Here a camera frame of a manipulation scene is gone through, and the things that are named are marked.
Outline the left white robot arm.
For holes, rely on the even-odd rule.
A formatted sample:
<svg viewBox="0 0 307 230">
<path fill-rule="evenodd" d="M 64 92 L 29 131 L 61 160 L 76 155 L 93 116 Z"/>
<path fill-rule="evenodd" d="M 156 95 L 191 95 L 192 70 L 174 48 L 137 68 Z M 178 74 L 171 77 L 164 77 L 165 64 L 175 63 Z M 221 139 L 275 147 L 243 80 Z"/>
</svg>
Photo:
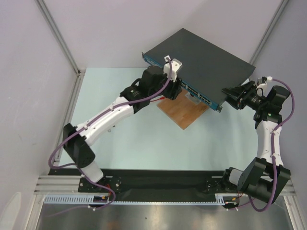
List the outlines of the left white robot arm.
<svg viewBox="0 0 307 230">
<path fill-rule="evenodd" d="M 91 146 L 99 136 L 110 130 L 119 121 L 148 106 L 157 96 L 174 100 L 181 93 L 181 79 L 177 73 L 180 65 L 175 61 L 163 68 L 149 66 L 116 100 L 95 117 L 73 126 L 68 123 L 63 128 L 63 148 L 77 168 L 89 179 L 89 186 L 96 192 L 105 188 L 104 174 L 96 164 Z"/>
</svg>

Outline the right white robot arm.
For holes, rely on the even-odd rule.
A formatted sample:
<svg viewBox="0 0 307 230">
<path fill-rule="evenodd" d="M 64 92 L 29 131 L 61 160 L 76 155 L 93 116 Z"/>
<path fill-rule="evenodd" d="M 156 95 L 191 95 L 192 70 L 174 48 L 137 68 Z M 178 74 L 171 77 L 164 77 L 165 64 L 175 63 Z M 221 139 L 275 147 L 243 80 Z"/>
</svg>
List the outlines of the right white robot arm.
<svg viewBox="0 0 307 230">
<path fill-rule="evenodd" d="M 290 179 L 289 169 L 284 168 L 280 154 L 280 133 L 285 120 L 280 115 L 283 103 L 292 97 L 290 89 L 282 83 L 272 86 L 267 96 L 263 95 L 270 77 L 260 82 L 250 81 L 241 86 L 224 88 L 226 101 L 235 109 L 246 106 L 255 111 L 255 130 L 258 136 L 257 156 L 241 171 L 230 167 L 226 169 L 221 188 L 225 192 L 246 194 L 249 199 L 258 199 L 271 205 Z"/>
</svg>

